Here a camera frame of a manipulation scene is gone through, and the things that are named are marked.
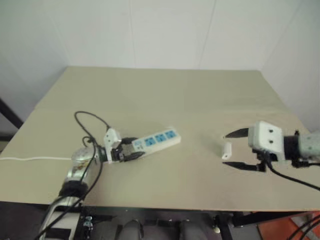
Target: white power strip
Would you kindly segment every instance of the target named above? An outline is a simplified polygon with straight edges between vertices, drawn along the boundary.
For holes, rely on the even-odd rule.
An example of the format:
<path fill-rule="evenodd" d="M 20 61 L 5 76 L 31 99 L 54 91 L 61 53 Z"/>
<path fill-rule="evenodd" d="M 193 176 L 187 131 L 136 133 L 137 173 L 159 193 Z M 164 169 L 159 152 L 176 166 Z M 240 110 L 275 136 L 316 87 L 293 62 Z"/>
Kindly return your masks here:
<path fill-rule="evenodd" d="M 132 142 L 135 152 L 145 152 L 143 155 L 153 154 L 181 142 L 181 136 L 174 128 L 138 138 Z"/>

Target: beige tabletop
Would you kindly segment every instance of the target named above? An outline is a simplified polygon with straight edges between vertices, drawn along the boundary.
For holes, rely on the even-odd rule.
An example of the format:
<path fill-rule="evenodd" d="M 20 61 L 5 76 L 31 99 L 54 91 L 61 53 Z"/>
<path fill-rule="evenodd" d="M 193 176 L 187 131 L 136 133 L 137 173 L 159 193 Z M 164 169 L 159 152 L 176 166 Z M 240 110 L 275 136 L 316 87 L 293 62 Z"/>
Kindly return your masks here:
<path fill-rule="evenodd" d="M 228 211 L 319 210 L 320 193 L 271 172 L 222 164 L 223 136 L 265 120 L 307 132 L 258 71 L 69 67 L 36 106 L 2 157 L 70 158 L 85 135 L 75 111 L 104 118 L 122 137 L 174 127 L 181 143 L 136 161 L 105 164 L 85 199 L 90 206 Z M 83 116 L 102 143 L 104 126 Z M 232 139 L 230 161 L 257 164 L 247 138 Z M 1 160 L 0 201 L 48 204 L 69 160 Z M 319 185 L 319 169 L 274 164 L 279 172 Z"/>

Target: floor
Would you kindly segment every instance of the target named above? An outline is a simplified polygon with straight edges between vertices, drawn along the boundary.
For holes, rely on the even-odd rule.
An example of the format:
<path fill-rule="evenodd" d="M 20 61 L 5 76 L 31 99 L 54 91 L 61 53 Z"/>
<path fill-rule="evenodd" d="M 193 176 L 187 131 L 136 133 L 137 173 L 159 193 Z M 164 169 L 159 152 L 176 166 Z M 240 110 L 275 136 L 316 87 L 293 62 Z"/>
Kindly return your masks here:
<path fill-rule="evenodd" d="M 0 240 L 32 240 L 38 232 L 44 209 L 23 203 L 0 202 Z M 208 240 L 221 240 L 221 235 L 213 231 L 211 216 L 214 213 L 193 211 L 137 210 L 125 208 L 90 208 L 90 214 L 116 216 L 111 221 L 94 225 L 91 239 L 114 240 L 119 226 L 132 219 L 139 219 L 144 226 L 145 240 L 179 239 L 178 221 L 189 219 L 203 228 Z M 258 228 L 254 225 L 243 228 L 232 228 L 234 240 L 261 240 Z"/>

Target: metal frame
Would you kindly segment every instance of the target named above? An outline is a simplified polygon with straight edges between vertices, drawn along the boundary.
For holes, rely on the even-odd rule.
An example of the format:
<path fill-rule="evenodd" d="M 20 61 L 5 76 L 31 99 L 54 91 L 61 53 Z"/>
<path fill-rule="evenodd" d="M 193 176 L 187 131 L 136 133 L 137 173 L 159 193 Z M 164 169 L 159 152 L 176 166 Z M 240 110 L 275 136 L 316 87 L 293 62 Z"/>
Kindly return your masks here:
<path fill-rule="evenodd" d="M 8 119 L 17 129 L 19 129 L 24 122 L 5 104 L 0 98 L 0 113 Z M 9 142 L 14 136 L 13 135 L 2 135 L 0 134 L 0 142 Z"/>
<path fill-rule="evenodd" d="M 5 104 L 0 98 L 0 113 L 8 119 L 17 129 L 19 129 L 24 122 Z"/>
<path fill-rule="evenodd" d="M 48 205 L 45 204 L 28 204 L 33 205 L 36 208 L 46 209 Z M 249 225 L 257 225 L 260 223 L 275 221 L 283 218 L 291 218 L 298 215 L 306 215 L 309 214 L 309 211 L 279 211 L 279 212 L 270 212 L 270 211 L 259 211 L 244 215 L 241 211 L 198 211 L 198 210 L 183 210 L 183 209 L 150 209 L 150 208 L 126 208 L 126 207 L 87 207 L 91 212 L 91 216 L 99 216 L 100 219 L 105 219 L 105 221 L 111 221 L 114 216 L 105 214 L 105 215 L 97 215 L 95 214 L 100 212 L 101 210 L 135 210 L 140 215 L 141 211 L 145 211 L 145 213 L 157 212 L 157 211 L 169 211 L 169 212 L 193 212 L 193 213 L 202 213 L 208 216 L 208 221 L 206 224 L 210 225 L 210 227 L 218 227 L 220 229 L 221 238 L 223 240 L 233 240 L 230 228 L 239 228 L 245 227 Z M 149 217 L 144 223 L 146 226 L 161 226 L 161 227 L 176 227 L 178 226 L 178 222 L 175 220 L 168 219 L 153 219 Z"/>

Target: black cable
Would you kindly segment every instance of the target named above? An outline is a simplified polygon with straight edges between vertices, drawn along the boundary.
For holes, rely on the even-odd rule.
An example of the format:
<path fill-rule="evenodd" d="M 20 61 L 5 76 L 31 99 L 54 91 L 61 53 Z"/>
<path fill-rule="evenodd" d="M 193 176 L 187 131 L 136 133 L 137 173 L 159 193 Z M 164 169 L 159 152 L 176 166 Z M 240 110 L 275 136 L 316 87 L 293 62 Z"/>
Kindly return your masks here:
<path fill-rule="evenodd" d="M 314 229 L 316 226 L 318 226 L 320 224 L 320 220 L 316 221 L 315 223 L 313 223 L 310 227 L 308 227 L 304 233 L 302 234 L 302 236 L 300 237 L 299 240 L 303 240 L 305 238 L 305 236 L 308 234 L 308 232 L 310 232 L 312 229 Z"/>
<path fill-rule="evenodd" d="M 95 157 L 96 157 L 96 151 L 97 151 L 97 149 L 96 149 L 96 142 L 94 142 L 94 143 L 93 143 L 93 155 L 92 155 L 92 157 L 91 157 L 88 165 L 86 166 L 86 168 L 85 168 L 85 170 L 84 170 L 84 172 L 83 172 L 83 174 L 82 174 L 82 176 L 81 176 L 81 178 L 80 178 L 80 183 L 82 183 L 82 180 L 84 179 L 84 177 L 85 177 L 85 175 L 86 175 L 86 172 L 88 171 L 88 169 L 89 169 L 92 161 L 95 159 Z"/>
<path fill-rule="evenodd" d="M 57 202 L 60 202 L 62 199 L 65 199 L 66 197 L 68 197 L 68 196 L 59 196 L 59 197 L 57 197 L 57 198 L 48 206 L 48 208 L 47 208 L 47 209 L 45 210 L 45 212 L 44 212 L 44 215 L 43 215 L 43 218 L 42 218 L 42 220 L 41 220 L 41 223 L 43 223 L 44 220 L 46 219 L 46 216 L 47 216 L 47 214 L 49 213 L 50 208 L 51 208 L 53 205 L 55 205 Z"/>
<path fill-rule="evenodd" d="M 91 115 L 93 117 L 95 117 L 96 119 L 100 120 L 101 122 L 103 122 L 106 126 L 106 131 L 108 131 L 108 129 L 110 128 L 110 125 L 105 121 L 103 120 L 101 117 L 91 113 L 91 112 L 88 112 L 88 111 L 76 111 L 74 113 L 74 118 L 76 120 L 76 122 L 80 125 L 80 127 L 83 129 L 83 131 L 85 131 L 86 134 L 88 134 L 88 136 L 91 138 L 91 141 L 94 142 L 96 139 L 94 138 L 94 136 L 92 136 L 92 134 L 85 128 L 85 126 L 80 122 L 80 120 L 78 119 L 78 114 L 87 114 L 87 115 Z"/>
<path fill-rule="evenodd" d="M 94 138 L 94 136 L 85 128 L 85 126 L 80 122 L 80 120 L 78 119 L 78 114 L 87 114 L 87 115 L 91 115 L 95 118 L 97 118 L 98 120 L 100 120 L 101 122 L 103 122 L 106 126 L 106 131 L 108 131 L 108 129 L 110 128 L 110 125 L 103 120 L 102 118 L 98 117 L 97 115 L 91 113 L 91 112 L 87 112 L 87 111 L 76 111 L 74 113 L 74 118 L 76 120 L 76 122 L 79 124 L 79 126 L 88 134 L 88 136 L 84 136 L 82 138 L 82 143 L 85 147 L 87 147 L 87 144 L 85 143 L 85 139 L 88 139 L 88 143 L 92 143 L 93 144 L 93 156 L 90 160 L 90 162 L 88 163 L 88 165 L 86 166 L 81 178 L 80 178 L 80 182 L 82 182 L 83 178 L 85 177 L 85 174 L 87 172 L 87 170 L 89 169 L 89 166 L 91 165 L 93 159 L 95 159 L 96 156 L 96 147 L 100 148 L 100 146 L 98 145 L 96 139 Z M 95 178 L 93 184 L 91 185 L 91 187 L 88 189 L 88 191 L 81 196 L 74 204 L 72 204 L 71 206 L 69 206 L 68 208 L 66 208 L 64 210 L 63 213 L 61 213 L 54 221 L 52 221 L 48 226 L 46 226 L 45 229 L 43 229 L 36 237 L 35 240 L 37 240 L 38 238 L 40 238 L 43 234 L 45 234 L 53 225 L 55 225 L 57 222 L 59 222 L 72 208 L 74 208 L 77 204 L 79 204 L 89 193 L 90 191 L 94 188 L 94 186 L 96 185 L 96 183 L 98 182 L 98 179 L 101 175 L 103 169 L 103 162 L 100 161 L 100 168 L 99 168 L 99 172 L 97 177 Z"/>
<path fill-rule="evenodd" d="M 93 184 L 91 185 L 91 187 L 88 189 L 88 191 L 83 194 L 74 204 L 72 204 L 71 206 L 69 206 L 67 209 L 64 210 L 63 213 L 61 213 L 54 221 L 52 221 L 48 226 L 46 226 L 45 229 L 43 229 L 35 238 L 34 240 L 39 239 L 43 234 L 45 234 L 53 225 L 55 225 L 57 222 L 59 222 L 72 208 L 74 208 L 76 205 L 78 205 L 89 193 L 90 191 L 94 188 L 94 186 L 96 185 L 96 183 L 98 182 L 101 172 L 103 169 L 103 162 L 100 161 L 100 168 L 99 168 L 99 172 L 93 182 Z"/>
<path fill-rule="evenodd" d="M 288 179 L 290 181 L 293 181 L 293 182 L 296 182 L 298 184 L 302 184 L 302 185 L 305 185 L 305 186 L 308 186 L 310 188 L 313 188 L 315 190 L 318 190 L 320 191 L 320 187 L 318 186 L 315 186 L 311 183 L 308 183 L 308 182 L 305 182 L 305 181 L 301 181 L 299 179 L 296 179 L 296 178 L 293 178 L 291 176 L 287 176 L 287 175 L 283 175 L 282 173 L 276 171 L 273 167 L 272 167 L 272 163 L 271 163 L 271 158 L 270 158 L 270 153 L 269 152 L 265 152 L 264 153 L 264 157 L 265 157 L 265 163 L 266 165 L 268 166 L 268 168 L 270 169 L 271 172 L 273 172 L 274 174 L 284 178 L 284 179 Z"/>
<path fill-rule="evenodd" d="M 309 163 L 309 166 L 320 166 L 320 163 Z"/>
<path fill-rule="evenodd" d="M 83 138 L 82 138 L 82 144 L 85 146 L 85 147 L 88 147 L 87 146 L 87 143 L 92 143 L 92 141 L 91 141 L 91 138 L 89 137 L 89 136 L 84 136 Z"/>
<path fill-rule="evenodd" d="M 313 221 L 317 220 L 320 218 L 320 215 L 315 216 L 314 218 L 312 218 L 309 221 L 306 221 L 304 224 L 302 224 L 300 227 L 298 227 L 288 238 L 287 240 L 292 240 L 298 232 L 300 232 L 303 228 L 305 228 L 306 226 L 308 226 L 309 224 L 311 224 Z"/>
<path fill-rule="evenodd" d="M 276 174 L 276 175 L 278 175 L 278 176 L 280 176 L 280 177 L 282 177 L 282 178 L 284 178 L 284 179 L 288 179 L 288 180 L 290 180 L 290 181 L 293 181 L 293 182 L 296 182 L 296 183 L 298 183 L 298 184 L 302 184 L 302 185 L 305 185 L 305 186 L 308 186 L 308 187 L 310 187 L 310 188 L 313 188 L 313 189 L 315 189 L 315 190 L 320 191 L 320 187 L 318 187 L 318 186 L 312 185 L 312 184 L 310 184 L 310 183 L 308 183 L 308 182 L 305 182 L 305 181 L 301 181 L 301 180 L 296 179 L 296 178 L 293 178 L 293 177 L 291 177 L 291 176 L 283 175 L 282 173 L 277 172 L 277 171 L 272 167 L 272 165 L 271 165 L 270 163 L 267 163 L 266 165 L 269 167 L 269 169 L 270 169 L 271 172 L 273 172 L 274 174 Z"/>

